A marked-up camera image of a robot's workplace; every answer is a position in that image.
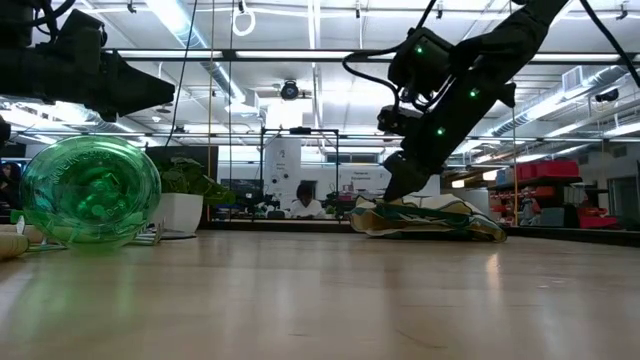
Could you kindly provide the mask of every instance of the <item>table surface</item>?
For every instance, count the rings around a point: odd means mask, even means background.
[[[637,359],[640,250],[203,232],[0,263],[3,360]]]

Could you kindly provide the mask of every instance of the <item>metal pole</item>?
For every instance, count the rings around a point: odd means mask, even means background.
[[[260,182],[258,183],[260,186],[260,194],[262,195],[262,199],[264,200],[264,174],[262,173],[262,164],[264,163],[264,132],[265,128],[260,128]],[[251,222],[256,220],[256,211],[253,210],[253,215],[251,216]]]
[[[340,198],[340,189],[338,187],[338,182],[340,181],[340,130],[336,130],[336,199]],[[342,223],[342,219],[338,217],[338,224]]]

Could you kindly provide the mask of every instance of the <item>crumpled cloth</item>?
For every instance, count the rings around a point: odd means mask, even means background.
[[[453,195],[396,200],[359,198],[351,211],[351,227],[370,236],[403,232],[443,232],[478,241],[504,242],[505,231],[475,206]]]

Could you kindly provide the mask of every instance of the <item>ceiling light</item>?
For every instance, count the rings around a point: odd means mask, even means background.
[[[537,54],[533,57],[533,61],[617,61],[620,59],[618,54]]]
[[[55,144],[57,142],[56,139],[52,139],[50,137],[42,136],[42,135],[35,135],[35,136],[21,135],[21,136],[25,139],[38,141],[47,145]]]
[[[236,51],[236,56],[259,59],[342,59],[348,51]]]
[[[572,148],[568,148],[568,149],[565,149],[565,150],[562,150],[562,151],[558,151],[556,153],[556,155],[567,155],[567,154],[570,154],[570,153],[572,153],[572,152],[574,152],[576,150],[580,150],[580,149],[585,148],[585,147],[587,147],[587,145],[574,146]]]
[[[577,124],[571,124],[571,125],[563,126],[560,129],[557,129],[557,130],[554,130],[554,131],[548,133],[544,137],[556,137],[556,136],[564,135],[564,134],[566,134],[568,132],[571,132],[571,131],[577,129],[578,127],[579,126]]]
[[[171,58],[183,59],[184,50],[118,50],[118,54],[126,59],[143,59],[143,58]],[[214,59],[222,58],[222,51],[211,51],[202,49],[189,49],[187,59]]]
[[[531,154],[531,155],[522,155],[516,159],[516,162],[525,163],[529,161],[535,161],[538,159],[542,159],[543,157],[549,156],[549,154]]]
[[[619,127],[615,128],[613,130],[607,131],[604,134],[606,136],[619,136],[619,135],[633,133],[633,132],[636,132],[636,131],[640,131],[640,122],[634,123],[634,124],[628,124],[628,125],[619,126]]]
[[[171,32],[189,32],[191,20],[186,18],[185,12],[176,0],[153,0],[146,3]]]
[[[498,177],[498,170],[489,171],[482,174],[482,180],[484,181],[495,181]]]
[[[135,131],[135,130],[133,130],[132,128],[130,128],[130,127],[128,127],[128,126],[124,126],[124,125],[122,125],[122,124],[120,124],[120,123],[117,123],[117,122],[113,123],[113,125],[115,125],[115,126],[119,127],[120,129],[122,129],[122,130],[124,130],[124,131],[126,131],[126,132],[136,132],[136,131]]]
[[[474,163],[478,164],[478,163],[483,163],[483,162],[487,162],[487,161],[491,161],[493,160],[493,156],[491,155],[482,155],[479,158],[475,159]]]

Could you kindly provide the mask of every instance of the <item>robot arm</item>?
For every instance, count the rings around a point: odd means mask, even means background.
[[[410,32],[388,78],[405,89],[403,101],[416,104],[422,95],[427,104],[423,113],[386,107],[378,118],[379,129],[405,136],[403,151],[384,164],[392,173],[386,201],[421,190],[431,175],[440,173],[496,101],[515,106],[515,84],[506,84],[536,54],[567,2],[528,1],[492,32],[455,46],[425,28]]]

